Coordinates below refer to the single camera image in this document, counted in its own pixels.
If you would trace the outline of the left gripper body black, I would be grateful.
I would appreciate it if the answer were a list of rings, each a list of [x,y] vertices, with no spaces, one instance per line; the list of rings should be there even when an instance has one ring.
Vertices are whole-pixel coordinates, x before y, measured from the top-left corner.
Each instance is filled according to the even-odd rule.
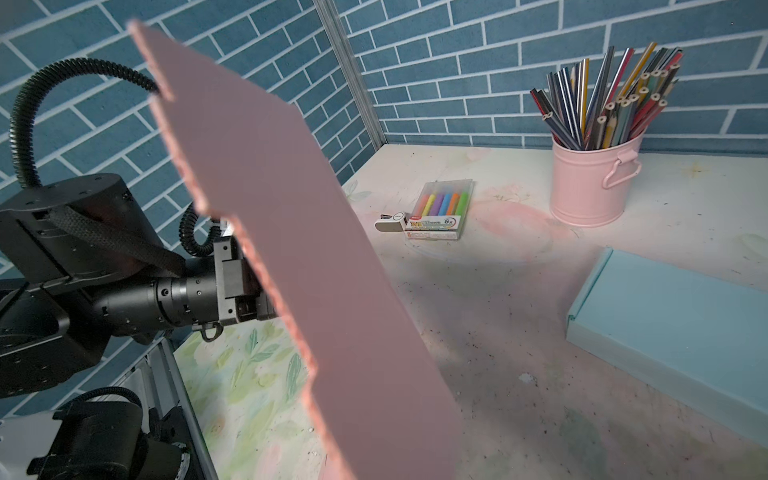
[[[262,288],[234,236],[214,243],[218,320],[223,326],[276,317],[276,310]]]

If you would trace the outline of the pink paper box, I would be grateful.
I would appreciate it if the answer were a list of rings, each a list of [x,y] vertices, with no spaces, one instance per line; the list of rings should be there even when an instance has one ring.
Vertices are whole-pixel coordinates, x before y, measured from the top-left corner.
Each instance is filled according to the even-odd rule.
[[[299,109],[133,20],[196,208],[226,219],[308,369],[341,479],[450,479],[461,415]]]

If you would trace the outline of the light blue paper box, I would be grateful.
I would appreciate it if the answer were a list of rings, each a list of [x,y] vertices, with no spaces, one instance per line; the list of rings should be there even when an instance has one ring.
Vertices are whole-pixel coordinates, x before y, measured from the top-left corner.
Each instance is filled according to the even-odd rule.
[[[767,443],[766,293],[606,248],[568,311],[566,338]]]

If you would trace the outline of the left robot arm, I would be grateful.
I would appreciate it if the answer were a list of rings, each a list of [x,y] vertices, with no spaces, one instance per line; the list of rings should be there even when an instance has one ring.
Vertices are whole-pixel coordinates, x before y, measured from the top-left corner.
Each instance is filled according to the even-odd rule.
[[[129,188],[94,174],[18,192],[1,207],[1,394],[48,391],[96,366],[109,342],[190,328],[205,341],[275,316],[237,241],[199,258],[167,250]],[[214,468],[177,380],[99,387],[4,421],[5,479],[210,479]]]

